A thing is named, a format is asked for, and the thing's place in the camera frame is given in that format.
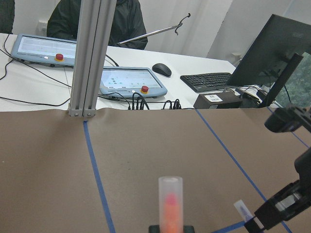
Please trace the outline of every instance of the label sticker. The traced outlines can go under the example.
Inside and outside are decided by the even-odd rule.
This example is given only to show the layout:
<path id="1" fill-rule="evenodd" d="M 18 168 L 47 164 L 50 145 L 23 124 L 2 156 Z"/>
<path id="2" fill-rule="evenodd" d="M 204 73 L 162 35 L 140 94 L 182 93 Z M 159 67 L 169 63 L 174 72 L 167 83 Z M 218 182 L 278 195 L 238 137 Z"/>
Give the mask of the label sticker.
<path id="1" fill-rule="evenodd" d="M 208 99 L 210 102 L 221 102 L 221 101 L 223 101 L 217 95 L 205 95 L 205 98 Z"/>

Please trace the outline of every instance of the computer mouse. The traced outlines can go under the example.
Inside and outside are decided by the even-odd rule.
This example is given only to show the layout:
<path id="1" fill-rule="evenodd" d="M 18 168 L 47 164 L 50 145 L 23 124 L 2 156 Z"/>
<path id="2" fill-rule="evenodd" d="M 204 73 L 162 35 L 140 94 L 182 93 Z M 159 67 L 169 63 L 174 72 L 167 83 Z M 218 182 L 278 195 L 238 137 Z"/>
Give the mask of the computer mouse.
<path id="1" fill-rule="evenodd" d="M 153 67 L 152 67 L 152 70 L 155 72 L 155 73 L 158 73 L 158 74 L 162 74 L 166 77 L 170 77 L 172 75 L 172 72 L 170 70 L 170 68 L 168 68 L 165 64 L 163 63 L 157 63 L 155 64 Z"/>

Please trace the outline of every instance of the black cable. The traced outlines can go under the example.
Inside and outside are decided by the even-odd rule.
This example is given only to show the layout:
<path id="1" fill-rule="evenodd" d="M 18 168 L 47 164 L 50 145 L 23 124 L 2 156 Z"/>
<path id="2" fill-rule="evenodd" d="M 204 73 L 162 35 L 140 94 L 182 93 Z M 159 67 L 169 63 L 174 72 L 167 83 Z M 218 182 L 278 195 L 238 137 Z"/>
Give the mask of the black cable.
<path id="1" fill-rule="evenodd" d="M 232 88 L 230 88 L 230 87 L 225 87 L 223 92 L 232 92 L 235 95 L 234 90 Z"/>
<path id="2" fill-rule="evenodd" d="M 167 101 L 147 101 L 147 103 L 166 103 Z"/>
<path id="3" fill-rule="evenodd" d="M 144 110 L 144 106 L 145 106 L 144 102 L 141 101 L 141 102 L 140 102 L 139 110 Z"/>
<path id="4" fill-rule="evenodd" d="M 290 103 L 292 103 L 291 101 L 291 97 L 290 97 L 290 94 L 288 93 L 288 90 L 286 88 L 286 86 L 284 85 L 284 88 L 285 88 L 285 91 L 286 91 L 286 94 L 287 94 L 287 97 L 288 97 L 288 100 L 290 101 Z"/>
<path id="5" fill-rule="evenodd" d="M 5 67 L 4 67 L 5 74 L 0 78 L 0 80 L 4 79 L 4 77 L 7 75 L 7 73 L 8 73 L 8 71 L 7 71 L 7 66 L 8 66 L 12 61 L 14 61 L 14 60 L 12 59 L 10 62 L 8 62 L 8 63 L 5 65 Z"/>
<path id="6" fill-rule="evenodd" d="M 66 83 L 63 83 L 63 82 L 61 82 L 61 81 L 58 81 L 58 80 L 56 80 L 56 79 L 50 77 L 49 75 L 43 73 L 42 71 L 40 71 L 40 70 L 38 70 L 38 69 L 36 69 L 36 68 L 34 68 L 34 67 L 32 67 L 32 66 L 30 66 L 30 65 L 28 65 L 28 64 L 26 64 L 26 63 L 24 63 L 24 62 L 19 61 L 18 59 L 16 59 L 16 58 L 12 57 L 11 55 L 5 53 L 2 49 L 0 49 L 0 51 L 3 52 L 3 53 L 4 53 L 5 55 L 7 55 L 8 57 L 12 58 L 14 61 L 17 61 L 17 62 L 19 62 L 19 63 L 22 63 L 22 64 L 24 64 L 25 66 L 28 66 L 28 67 L 30 67 L 31 69 L 34 69 L 34 70 L 38 71 L 39 73 L 43 74 L 44 76 L 48 77 L 49 79 L 52 79 L 52 80 L 54 80 L 54 81 L 56 81 L 56 82 L 58 82 L 58 83 L 61 83 L 61 84 L 65 85 L 65 86 L 67 86 L 67 87 L 71 87 L 70 85 L 67 85 Z"/>
<path id="7" fill-rule="evenodd" d="M 11 100 L 11 101 L 16 101 L 16 102 L 21 102 L 21 103 L 29 103 L 29 104 L 35 104 L 35 105 L 46 105 L 46 106 L 52 106 L 52 107 L 59 107 L 62 106 L 63 104 L 65 104 L 66 102 L 68 102 L 70 100 L 70 98 L 68 100 L 66 100 L 65 102 L 61 103 L 61 104 L 49 104 L 49 103 L 34 103 L 34 102 L 27 102 L 27 101 L 23 101 L 23 100 L 15 100 L 15 99 L 10 99 L 10 98 L 6 98 L 6 97 L 1 97 L 0 99 L 3 100 Z"/>
<path id="8" fill-rule="evenodd" d="M 165 109 L 165 105 L 166 105 L 167 103 L 170 103 L 170 109 L 172 109 L 172 108 L 173 108 L 173 105 L 172 105 L 172 101 L 170 101 L 170 100 L 165 101 L 165 103 L 164 103 L 162 109 Z"/>
<path id="9" fill-rule="evenodd" d="M 250 89 L 250 88 L 254 88 L 254 89 L 256 89 L 256 90 L 262 90 L 262 89 L 260 89 L 260 88 L 258 88 L 258 87 L 256 87 L 256 86 L 243 86 L 243 87 L 247 87 L 245 90 L 243 90 L 243 91 L 247 91 L 248 89 Z"/>
<path id="10" fill-rule="evenodd" d="M 116 63 L 115 60 L 113 60 L 113 59 L 112 59 L 111 57 L 109 57 L 107 54 L 106 54 L 106 57 L 108 57 L 117 67 L 119 66 L 118 63 Z"/>
<path id="11" fill-rule="evenodd" d="M 1 52 L 3 52 L 3 53 L 4 53 L 5 55 L 7 55 L 8 57 L 14 59 L 14 61 L 17 61 L 17 62 L 19 62 L 19 63 L 22 63 L 22 64 L 24 64 L 25 66 L 28 66 L 28 67 L 30 67 L 31 69 L 34 69 L 34 70 L 38 71 L 39 73 L 43 74 L 44 76 L 48 77 L 49 79 L 52 79 L 52 80 L 54 80 L 54 81 L 56 81 L 56 82 L 58 82 L 58 83 L 61 83 L 61 84 L 65 85 L 65 86 L 67 86 L 67 87 L 71 87 L 70 85 L 67 85 L 66 83 L 63 83 L 63 82 L 61 82 L 61 81 L 58 81 L 58 80 L 56 80 L 56 79 L 50 77 L 49 75 L 43 73 L 42 71 L 40 71 L 40 70 L 38 70 L 38 69 L 36 69 L 36 68 L 34 68 L 34 67 L 32 67 L 32 66 L 30 66 L 30 65 L 28 65 L 28 64 L 26 64 L 26 63 L 24 63 L 24 62 L 21 62 L 20 60 L 18 60 L 18 59 L 16 59 L 16 58 L 12 57 L 11 54 L 7 51 L 7 49 L 6 49 L 6 47 L 5 47 L 5 43 L 6 43 L 7 39 L 9 38 L 9 35 L 10 35 L 10 34 L 8 34 L 8 36 L 6 37 L 6 40 L 5 40 L 4 43 L 3 43 L 3 48 L 4 48 L 5 51 L 3 51 L 3 50 L 0 49 Z"/>
<path id="12" fill-rule="evenodd" d="M 137 99 L 136 99 L 136 110 L 138 110 L 139 109 L 139 100 L 141 100 L 141 102 L 143 103 L 143 101 L 142 101 L 142 99 L 140 98 L 140 97 L 138 97 Z"/>
<path id="13" fill-rule="evenodd" d="M 3 43 L 3 49 L 6 51 L 7 54 L 11 55 L 11 54 L 8 52 L 8 50 L 6 50 L 6 47 L 5 47 L 5 44 L 6 44 L 6 41 L 8 40 L 8 38 L 9 38 L 9 35 L 10 35 L 10 34 L 8 34 L 8 35 L 6 36 L 6 39 L 5 39 L 4 43 Z"/>
<path id="14" fill-rule="evenodd" d="M 173 109 L 181 109 L 181 105 L 180 105 L 180 103 L 179 103 L 179 99 L 176 99 L 176 100 L 175 100 Z"/>
<path id="15" fill-rule="evenodd" d="M 134 92 L 133 95 L 132 95 L 132 108 L 133 108 L 133 110 L 134 110 L 134 96 L 135 96 L 135 95 L 140 96 L 140 97 L 141 97 L 141 101 L 143 101 L 144 104 L 146 105 L 146 108 L 147 108 L 148 110 L 150 110 L 150 109 L 149 109 L 149 106 L 148 106 L 148 104 L 147 104 L 147 102 L 146 102 L 146 100 L 145 100 L 145 98 L 144 98 L 140 93 L 138 93 L 138 92 Z"/>
<path id="16" fill-rule="evenodd" d="M 125 99 L 125 101 L 122 101 L 122 100 L 114 100 L 114 99 L 110 99 L 110 98 L 104 98 L 103 96 L 109 96 L 109 95 L 112 95 L 112 94 L 118 94 L 119 96 L 121 96 L 123 99 Z M 112 92 L 112 93 L 109 93 L 109 94 L 105 94 L 105 95 L 98 95 L 98 97 L 102 98 L 102 99 L 105 99 L 105 100 L 113 100 L 113 101 L 121 101 L 121 102 L 127 102 L 128 103 L 128 110 L 131 110 L 131 104 L 130 102 L 123 96 L 121 95 L 120 93 L 118 92 Z"/>

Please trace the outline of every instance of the small tube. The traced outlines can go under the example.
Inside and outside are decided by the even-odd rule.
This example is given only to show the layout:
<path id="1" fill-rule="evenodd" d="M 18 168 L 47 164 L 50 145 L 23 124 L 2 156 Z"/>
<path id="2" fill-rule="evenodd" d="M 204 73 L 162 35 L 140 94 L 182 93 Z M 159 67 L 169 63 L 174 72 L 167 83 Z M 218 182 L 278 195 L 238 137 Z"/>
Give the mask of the small tube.
<path id="1" fill-rule="evenodd" d="M 183 233 L 183 179 L 159 178 L 159 214 L 161 233 Z"/>

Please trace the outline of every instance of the black keyboard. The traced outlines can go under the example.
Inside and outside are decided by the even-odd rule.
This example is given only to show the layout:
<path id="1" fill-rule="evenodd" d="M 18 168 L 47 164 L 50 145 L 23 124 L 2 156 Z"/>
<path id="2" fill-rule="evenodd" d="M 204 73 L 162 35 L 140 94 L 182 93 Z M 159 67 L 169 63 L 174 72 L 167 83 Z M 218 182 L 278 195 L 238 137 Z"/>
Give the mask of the black keyboard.
<path id="1" fill-rule="evenodd" d="M 214 91 L 228 87 L 226 82 L 230 73 L 208 73 L 183 75 L 180 79 L 184 81 L 195 92 Z"/>

